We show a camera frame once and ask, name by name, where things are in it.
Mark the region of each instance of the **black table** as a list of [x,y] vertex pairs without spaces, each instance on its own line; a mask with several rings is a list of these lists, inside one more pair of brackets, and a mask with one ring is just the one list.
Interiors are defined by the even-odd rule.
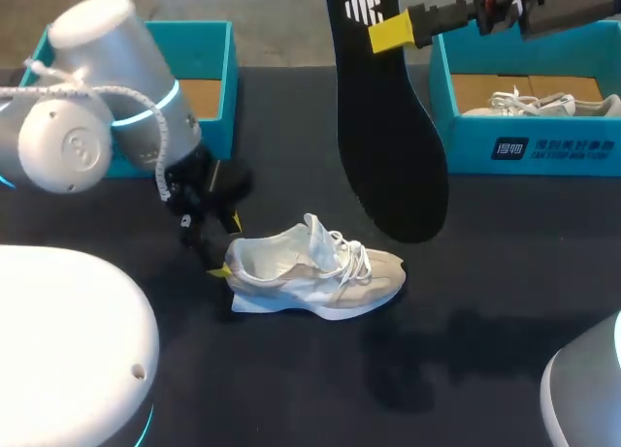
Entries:
[[[239,152],[256,188],[240,215],[259,237],[313,212],[400,255],[407,290],[380,312],[227,319],[219,282],[179,246],[146,180],[73,197],[2,189],[0,242],[85,251],[143,287],[162,341],[149,446],[548,445],[545,364],[621,308],[621,182],[455,176],[441,234],[398,244],[348,187],[335,78],[243,70]],[[424,68],[412,81],[425,95]]]

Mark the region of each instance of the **cardboard box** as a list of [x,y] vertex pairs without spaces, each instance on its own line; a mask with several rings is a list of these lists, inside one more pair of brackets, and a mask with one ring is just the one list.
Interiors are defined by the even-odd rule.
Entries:
[[[238,63],[233,25],[224,21],[145,22],[173,76],[180,81],[189,106],[197,113],[203,140],[218,159],[229,159],[233,149]],[[46,65],[53,62],[53,50],[46,30],[33,54]],[[29,69],[20,86],[32,84],[36,76]],[[107,177],[147,177],[135,169],[114,147]]]
[[[481,84],[473,76],[492,77]],[[501,81],[507,77],[521,79],[520,94],[538,98],[558,92],[582,101],[621,95],[619,22],[596,22],[531,41],[523,41],[517,26],[482,37],[472,22],[434,39],[430,93],[454,174],[621,176],[619,117],[461,114],[482,107],[482,95],[493,88],[498,89],[492,93],[510,91]]]
[[220,106],[220,80],[179,80],[183,96],[198,119],[214,119]]

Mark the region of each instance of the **white sneaker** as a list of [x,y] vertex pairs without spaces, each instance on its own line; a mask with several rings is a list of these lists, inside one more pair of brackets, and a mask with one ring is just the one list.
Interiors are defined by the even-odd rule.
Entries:
[[301,308],[328,320],[353,318],[389,302],[403,286],[402,260],[328,232],[317,216],[266,239],[236,239],[226,254],[233,311]]
[[544,116],[608,116],[621,115],[621,99],[611,95],[601,102],[578,101],[572,95],[557,93],[547,98],[519,96],[517,88],[513,93],[497,92],[490,100],[491,108],[479,108],[464,112],[464,115],[544,115]]

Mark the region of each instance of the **blue box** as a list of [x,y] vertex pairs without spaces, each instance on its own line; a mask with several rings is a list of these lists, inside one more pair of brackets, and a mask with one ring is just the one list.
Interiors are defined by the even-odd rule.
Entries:
[[[217,159],[229,159],[233,149],[235,107],[238,89],[238,63],[233,24],[225,21],[149,21],[145,22],[173,76],[178,80],[221,80],[218,116],[199,119],[203,140]],[[34,59],[46,65],[53,62],[53,50],[44,32]],[[20,86],[31,85],[36,76],[28,69]],[[142,177],[117,147],[107,177]]]
[[451,74],[592,77],[621,95],[619,22],[527,42],[517,27],[481,37],[471,23],[434,39],[430,92],[454,174],[621,176],[621,118],[461,115]]

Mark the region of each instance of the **insole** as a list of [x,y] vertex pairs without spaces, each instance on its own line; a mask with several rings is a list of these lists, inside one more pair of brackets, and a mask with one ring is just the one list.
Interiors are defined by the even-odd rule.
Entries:
[[373,54],[368,28],[399,0],[327,0],[337,59],[339,151],[349,184],[387,236],[420,242],[442,228],[444,150],[409,84],[403,51]]

